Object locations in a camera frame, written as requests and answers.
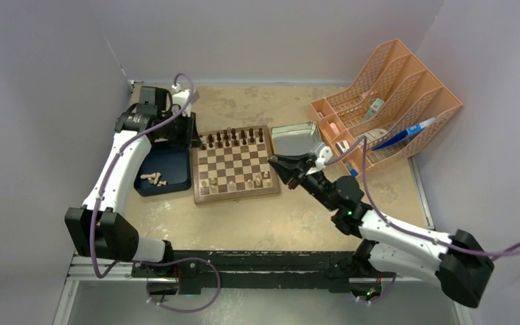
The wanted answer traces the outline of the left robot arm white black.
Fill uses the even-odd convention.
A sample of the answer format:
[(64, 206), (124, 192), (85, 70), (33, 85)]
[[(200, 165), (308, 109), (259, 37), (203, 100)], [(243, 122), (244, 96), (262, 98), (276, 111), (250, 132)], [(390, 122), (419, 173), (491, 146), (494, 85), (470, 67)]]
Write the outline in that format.
[(148, 262), (159, 277), (171, 274), (175, 259), (166, 240), (144, 238), (125, 219), (133, 184), (155, 141), (188, 149), (200, 145), (196, 115), (191, 111), (194, 89), (143, 86), (139, 102), (116, 119), (109, 157), (81, 206), (69, 208), (64, 222), (82, 257)]

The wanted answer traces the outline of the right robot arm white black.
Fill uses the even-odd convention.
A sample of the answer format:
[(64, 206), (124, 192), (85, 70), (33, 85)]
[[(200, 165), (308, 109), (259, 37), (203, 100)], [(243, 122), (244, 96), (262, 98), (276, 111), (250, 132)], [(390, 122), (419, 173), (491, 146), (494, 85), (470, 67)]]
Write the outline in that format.
[(356, 178), (345, 175), (330, 181), (323, 171), (313, 170), (312, 154), (276, 154), (268, 163), (289, 189), (301, 186), (331, 211), (331, 221), (341, 233), (361, 239), (353, 257), (357, 273), (409, 276), (433, 284), (461, 305), (479, 306), (494, 262), (474, 235), (464, 230), (454, 234), (426, 230), (375, 211), (363, 202), (364, 191)]

